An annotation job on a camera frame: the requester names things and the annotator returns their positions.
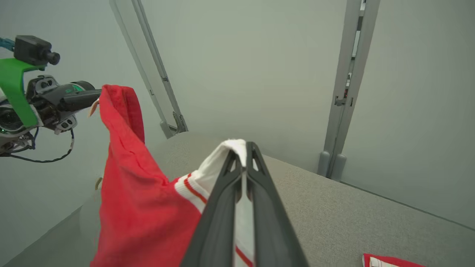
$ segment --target red cloth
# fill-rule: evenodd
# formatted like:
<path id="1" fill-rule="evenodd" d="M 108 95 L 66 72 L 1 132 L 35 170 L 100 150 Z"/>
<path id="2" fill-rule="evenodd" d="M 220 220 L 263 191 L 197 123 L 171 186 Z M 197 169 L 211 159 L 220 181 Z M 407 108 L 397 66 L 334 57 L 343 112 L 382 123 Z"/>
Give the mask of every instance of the red cloth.
<path id="1" fill-rule="evenodd" d="M 384 257 L 384 256 L 376 256 L 373 254 L 364 253 L 364 267 L 370 267 L 370 257 L 377 258 L 380 261 L 384 261 L 389 264 L 393 264 L 399 267 L 424 267 L 423 265 L 419 265 L 410 261 L 406 261 L 396 257 Z"/>
<path id="2" fill-rule="evenodd" d="M 110 132 L 92 267 L 178 266 L 200 211 L 175 190 L 145 147 L 142 113 L 132 88 L 105 85 L 101 118 Z"/>

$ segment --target green bracket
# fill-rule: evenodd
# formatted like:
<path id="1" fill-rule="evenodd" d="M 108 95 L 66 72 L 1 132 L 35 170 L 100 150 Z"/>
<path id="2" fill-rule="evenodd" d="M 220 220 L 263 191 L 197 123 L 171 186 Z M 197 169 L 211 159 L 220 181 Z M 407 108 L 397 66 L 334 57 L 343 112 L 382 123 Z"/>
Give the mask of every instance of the green bracket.
<path id="1" fill-rule="evenodd" d="M 44 67 L 46 65 L 33 66 L 15 58 L 0 59 L 0 87 L 26 128 L 37 125 L 38 120 L 25 98 L 23 73 Z"/>

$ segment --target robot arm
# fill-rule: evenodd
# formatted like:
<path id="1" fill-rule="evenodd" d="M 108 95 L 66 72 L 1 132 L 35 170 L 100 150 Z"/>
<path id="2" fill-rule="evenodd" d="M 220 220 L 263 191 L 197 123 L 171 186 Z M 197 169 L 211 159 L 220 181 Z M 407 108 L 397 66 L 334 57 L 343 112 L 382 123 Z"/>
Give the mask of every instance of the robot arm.
<path id="1" fill-rule="evenodd" d="M 15 42 L 0 38 L 0 47 L 14 52 L 14 58 L 0 59 L 0 156 L 21 158 L 12 153 L 34 149 L 36 134 L 30 131 L 38 127 L 56 134 L 71 131 L 74 138 L 74 114 L 90 107 L 101 90 L 85 81 L 59 85 L 48 75 L 30 80 L 25 90 L 23 73 L 58 64 L 59 54 L 35 36 L 17 36 Z"/>

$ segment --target folded cloth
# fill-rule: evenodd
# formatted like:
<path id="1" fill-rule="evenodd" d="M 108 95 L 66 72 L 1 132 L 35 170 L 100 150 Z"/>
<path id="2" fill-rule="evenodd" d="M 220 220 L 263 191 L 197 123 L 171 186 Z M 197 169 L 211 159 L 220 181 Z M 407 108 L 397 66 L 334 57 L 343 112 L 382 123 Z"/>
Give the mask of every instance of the folded cloth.
<path id="1" fill-rule="evenodd" d="M 363 254 L 363 267 L 424 267 L 396 257 L 383 257 Z"/>
<path id="2" fill-rule="evenodd" d="M 110 132 L 92 267 L 178 266 L 229 150 L 246 164 L 246 142 L 221 143 L 198 170 L 169 182 L 145 147 L 142 113 L 132 88 L 105 85 L 99 98 Z M 236 207 L 236 213 L 247 214 Z M 236 266 L 252 266 L 252 218 L 241 216 Z"/>

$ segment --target blue cable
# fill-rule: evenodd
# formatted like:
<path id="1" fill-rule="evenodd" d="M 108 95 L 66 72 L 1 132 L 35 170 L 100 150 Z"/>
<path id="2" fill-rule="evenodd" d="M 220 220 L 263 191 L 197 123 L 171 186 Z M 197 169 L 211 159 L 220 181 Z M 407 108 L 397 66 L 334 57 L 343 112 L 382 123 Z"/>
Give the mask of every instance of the blue cable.
<path id="1" fill-rule="evenodd" d="M 0 47 L 6 48 L 13 52 L 13 50 L 15 49 L 15 41 L 12 41 L 7 38 L 0 38 Z"/>

